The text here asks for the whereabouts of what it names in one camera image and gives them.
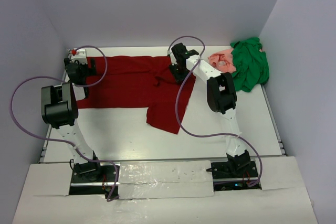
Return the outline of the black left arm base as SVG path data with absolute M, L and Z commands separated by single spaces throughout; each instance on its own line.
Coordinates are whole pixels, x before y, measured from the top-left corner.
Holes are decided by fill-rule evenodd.
M 69 195 L 100 195 L 108 199 L 114 186 L 110 199 L 118 198 L 118 181 L 115 180 L 119 172 L 113 165 L 100 165 L 99 163 L 75 164 L 69 161 L 72 170 Z

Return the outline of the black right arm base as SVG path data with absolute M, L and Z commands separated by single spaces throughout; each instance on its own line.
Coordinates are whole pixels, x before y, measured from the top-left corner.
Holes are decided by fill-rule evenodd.
M 259 175 L 254 161 L 235 172 L 228 168 L 228 162 L 211 162 L 211 167 L 206 170 L 212 175 L 214 191 L 261 189 L 260 183 L 249 186 Z

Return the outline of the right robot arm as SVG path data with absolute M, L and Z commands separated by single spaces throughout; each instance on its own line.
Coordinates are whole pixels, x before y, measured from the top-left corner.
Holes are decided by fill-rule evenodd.
M 237 94 L 233 77 L 230 73 L 220 72 L 208 62 L 201 59 L 196 50 L 187 50 L 186 46 L 178 43 L 168 49 L 168 55 L 173 55 L 176 63 L 169 65 L 175 81 L 180 84 L 175 101 L 175 116 L 181 124 L 178 114 L 178 103 L 183 86 L 193 74 L 206 84 L 206 99 L 211 111 L 221 114 L 222 120 L 229 126 L 230 131 L 224 133 L 226 138 L 227 161 L 212 165 L 208 169 L 214 174 L 230 174 L 240 177 L 250 164 L 250 155 L 245 141 L 240 137 L 240 130 L 236 119 Z

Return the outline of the red t shirt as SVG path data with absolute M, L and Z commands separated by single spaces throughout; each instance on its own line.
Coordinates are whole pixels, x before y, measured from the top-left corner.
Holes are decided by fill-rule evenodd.
M 167 56 L 95 57 L 97 74 L 89 76 L 89 96 L 78 101 L 80 109 L 146 108 L 146 122 L 177 134 L 195 77 L 181 87 L 169 70 Z

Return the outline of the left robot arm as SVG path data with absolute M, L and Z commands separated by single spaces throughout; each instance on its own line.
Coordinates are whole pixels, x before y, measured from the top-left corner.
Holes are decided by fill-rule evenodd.
M 41 116 L 46 124 L 61 135 L 62 140 L 68 144 L 72 154 L 70 167 L 75 175 L 90 181 L 97 181 L 102 177 L 103 169 L 97 163 L 97 156 L 89 147 L 79 128 L 77 118 L 79 115 L 74 85 L 80 88 L 79 99 L 89 96 L 86 87 L 86 78 L 97 73 L 94 59 L 80 62 L 78 59 L 65 59 L 65 70 L 69 82 L 58 86 L 46 86 L 41 89 Z

